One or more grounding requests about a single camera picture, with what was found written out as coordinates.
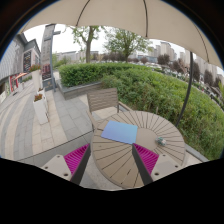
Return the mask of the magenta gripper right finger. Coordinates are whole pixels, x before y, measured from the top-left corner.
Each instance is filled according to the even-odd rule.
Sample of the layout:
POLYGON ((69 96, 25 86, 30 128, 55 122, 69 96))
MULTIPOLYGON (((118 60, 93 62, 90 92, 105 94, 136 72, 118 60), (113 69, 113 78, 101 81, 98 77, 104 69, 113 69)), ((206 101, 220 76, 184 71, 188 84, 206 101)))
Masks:
POLYGON ((148 185, 182 168, 167 154, 158 155, 136 143, 132 144, 132 154, 144 185, 148 185))

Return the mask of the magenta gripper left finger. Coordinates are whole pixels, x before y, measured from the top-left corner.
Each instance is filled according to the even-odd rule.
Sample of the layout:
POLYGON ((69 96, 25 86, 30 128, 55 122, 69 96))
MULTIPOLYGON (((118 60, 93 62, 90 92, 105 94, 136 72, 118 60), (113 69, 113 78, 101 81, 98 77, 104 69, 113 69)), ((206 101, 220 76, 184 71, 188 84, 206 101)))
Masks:
POLYGON ((42 169, 56 176, 79 185, 91 154, 90 145, 86 144, 65 156, 55 155, 42 169))

